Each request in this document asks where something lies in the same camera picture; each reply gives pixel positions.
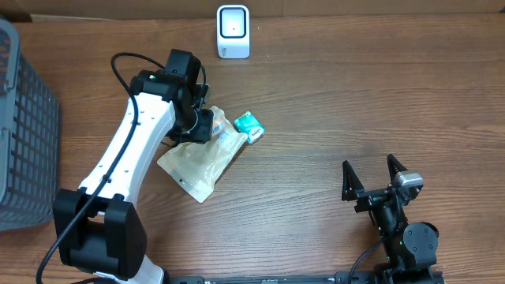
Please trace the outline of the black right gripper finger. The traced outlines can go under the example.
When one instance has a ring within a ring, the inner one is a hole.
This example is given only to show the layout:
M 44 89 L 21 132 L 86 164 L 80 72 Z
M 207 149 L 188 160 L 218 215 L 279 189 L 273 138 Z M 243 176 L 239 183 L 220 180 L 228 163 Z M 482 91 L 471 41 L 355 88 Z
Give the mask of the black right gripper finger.
M 365 188 L 348 160 L 342 163 L 342 173 L 342 200 L 357 200 Z
M 405 173 L 408 172 L 408 170 L 392 154 L 387 156 L 387 167 L 389 170 L 391 184 L 405 183 Z

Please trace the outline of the beige paper pouch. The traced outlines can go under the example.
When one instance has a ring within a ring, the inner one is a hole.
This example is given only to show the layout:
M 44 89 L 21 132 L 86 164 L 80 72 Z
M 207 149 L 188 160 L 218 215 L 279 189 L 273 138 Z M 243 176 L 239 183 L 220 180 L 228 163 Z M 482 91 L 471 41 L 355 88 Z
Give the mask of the beige paper pouch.
M 213 193 L 215 183 L 247 140 L 247 135 L 235 130 L 226 119 L 222 109 L 212 106 L 211 110 L 214 119 L 222 118 L 226 122 L 222 133 L 205 144 L 181 143 L 157 161 L 199 203 Z

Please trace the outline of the teal tissue pack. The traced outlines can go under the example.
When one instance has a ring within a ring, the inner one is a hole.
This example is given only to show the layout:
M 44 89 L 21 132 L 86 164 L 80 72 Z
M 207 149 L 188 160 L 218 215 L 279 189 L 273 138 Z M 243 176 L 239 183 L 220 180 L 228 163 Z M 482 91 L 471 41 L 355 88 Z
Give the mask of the teal tissue pack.
M 238 132 L 247 135 L 249 144 L 255 144 L 265 134 L 265 128 L 250 111 L 235 119 L 234 126 Z

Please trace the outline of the orange tissue pack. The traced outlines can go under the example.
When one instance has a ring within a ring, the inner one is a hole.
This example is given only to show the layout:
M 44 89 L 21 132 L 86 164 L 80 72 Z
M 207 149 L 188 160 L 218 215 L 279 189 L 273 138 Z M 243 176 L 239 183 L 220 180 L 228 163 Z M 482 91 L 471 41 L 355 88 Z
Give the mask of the orange tissue pack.
M 211 136 L 218 136 L 226 129 L 226 122 L 222 118 L 215 118 L 211 128 Z

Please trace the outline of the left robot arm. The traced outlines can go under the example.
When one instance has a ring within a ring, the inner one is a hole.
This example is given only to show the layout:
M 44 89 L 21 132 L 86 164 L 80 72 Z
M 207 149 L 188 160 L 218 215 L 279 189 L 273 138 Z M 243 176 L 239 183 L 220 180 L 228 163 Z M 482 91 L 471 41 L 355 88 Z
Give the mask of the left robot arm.
M 57 239 L 36 273 L 57 252 L 63 264 L 91 274 L 90 283 L 168 283 L 170 276 L 147 256 L 147 234 L 137 213 L 140 187 L 162 140 L 204 144 L 213 113 L 203 107 L 205 69 L 188 51 L 171 50 L 156 71 L 142 70 L 120 83 L 129 100 L 109 146 L 78 189 L 54 198 Z

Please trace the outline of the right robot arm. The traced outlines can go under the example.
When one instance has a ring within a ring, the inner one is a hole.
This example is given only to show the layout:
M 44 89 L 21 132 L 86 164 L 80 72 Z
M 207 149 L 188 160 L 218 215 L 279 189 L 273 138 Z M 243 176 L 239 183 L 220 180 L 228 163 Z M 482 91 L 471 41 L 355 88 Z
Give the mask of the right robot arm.
M 424 186 L 423 177 L 408 170 L 392 154 L 387 156 L 390 183 L 383 189 L 365 190 L 351 164 L 342 163 L 342 200 L 354 201 L 357 213 L 368 213 L 380 239 L 363 252 L 349 272 L 336 275 L 345 283 L 443 283 L 443 274 L 433 272 L 439 231 L 429 222 L 409 223 L 403 208 L 417 198 Z M 383 247 L 387 262 L 373 271 L 357 271 L 361 261 Z

